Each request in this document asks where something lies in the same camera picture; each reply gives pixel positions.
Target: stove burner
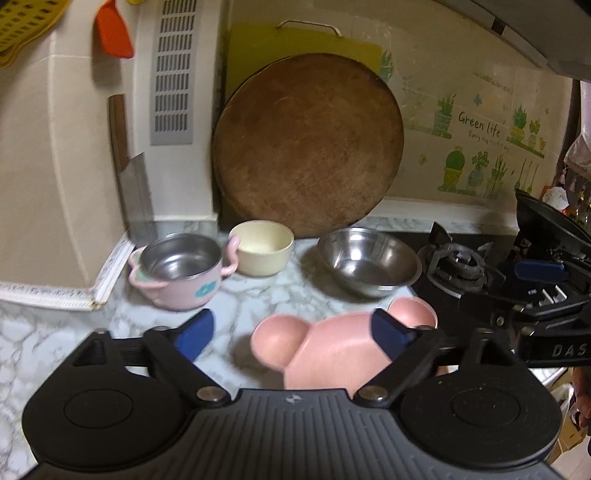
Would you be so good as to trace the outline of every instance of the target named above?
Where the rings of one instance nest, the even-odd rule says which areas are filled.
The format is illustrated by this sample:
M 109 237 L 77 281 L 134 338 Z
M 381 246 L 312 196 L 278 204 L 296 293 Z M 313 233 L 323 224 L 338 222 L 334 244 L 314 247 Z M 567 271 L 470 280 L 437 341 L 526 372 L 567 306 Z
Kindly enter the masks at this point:
M 434 285 L 459 298 L 462 293 L 480 292 L 492 282 L 485 260 L 471 248 L 446 244 L 424 252 L 427 277 Z

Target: stainless steel bowl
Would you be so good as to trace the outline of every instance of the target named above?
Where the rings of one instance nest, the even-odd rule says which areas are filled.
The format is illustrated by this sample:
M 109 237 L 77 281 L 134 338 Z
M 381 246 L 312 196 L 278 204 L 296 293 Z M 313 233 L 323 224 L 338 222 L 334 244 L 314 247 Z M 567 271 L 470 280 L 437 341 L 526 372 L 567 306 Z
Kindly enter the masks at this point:
M 417 254 L 404 242 L 376 230 L 343 228 L 322 237 L 320 256 L 344 288 L 380 298 L 421 275 Z
M 189 280 L 215 267 L 222 249 L 196 233 L 171 233 L 150 243 L 139 256 L 142 269 L 160 280 Z

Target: kitchen knife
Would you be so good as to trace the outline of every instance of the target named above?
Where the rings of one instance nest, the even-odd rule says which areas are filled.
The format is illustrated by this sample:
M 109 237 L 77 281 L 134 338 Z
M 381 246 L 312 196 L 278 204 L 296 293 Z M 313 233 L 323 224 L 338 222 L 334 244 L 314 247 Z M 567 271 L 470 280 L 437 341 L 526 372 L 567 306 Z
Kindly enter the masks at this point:
M 109 127 L 119 200 L 129 227 L 129 237 L 137 247 L 142 247 L 156 240 L 158 235 L 144 154 L 132 159 L 128 154 L 124 95 L 109 97 Z

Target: pink pot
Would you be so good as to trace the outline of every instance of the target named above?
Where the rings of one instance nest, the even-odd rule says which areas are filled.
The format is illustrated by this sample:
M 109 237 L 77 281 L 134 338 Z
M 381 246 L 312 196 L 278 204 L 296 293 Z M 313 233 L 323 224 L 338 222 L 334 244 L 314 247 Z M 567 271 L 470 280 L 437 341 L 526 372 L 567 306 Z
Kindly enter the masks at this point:
M 129 283 L 158 307 L 191 310 L 205 305 L 216 294 L 222 277 L 238 267 L 237 236 L 226 246 L 228 267 L 222 266 L 222 249 L 204 235 L 173 233 L 138 248 L 129 256 Z

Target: white marble surface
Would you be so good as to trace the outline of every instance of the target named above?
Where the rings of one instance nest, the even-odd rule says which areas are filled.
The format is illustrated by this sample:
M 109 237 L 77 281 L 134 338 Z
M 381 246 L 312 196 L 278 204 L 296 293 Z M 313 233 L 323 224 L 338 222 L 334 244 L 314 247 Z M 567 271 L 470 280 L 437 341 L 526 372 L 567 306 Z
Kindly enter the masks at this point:
M 374 228 L 428 231 L 431 222 L 375 220 Z M 478 232 L 474 226 L 446 225 L 454 231 Z M 382 301 L 360 303 L 335 285 L 320 265 L 316 240 L 296 242 L 287 268 L 278 275 L 253 279 L 235 274 L 222 283 L 207 304 L 216 318 L 213 341 L 197 365 L 232 395 L 241 387 L 281 388 L 281 376 L 252 357 L 253 328 L 275 312 L 293 313 L 310 321 L 352 310 L 387 306 L 399 289 Z M 195 311 L 157 310 L 122 276 L 105 307 L 96 312 L 62 312 L 0 302 L 0 479 L 19 478 L 35 465 L 22 434 L 20 418 L 27 400 L 60 361 L 93 329 L 108 328 L 115 337 L 139 336 L 155 325 L 178 326 Z

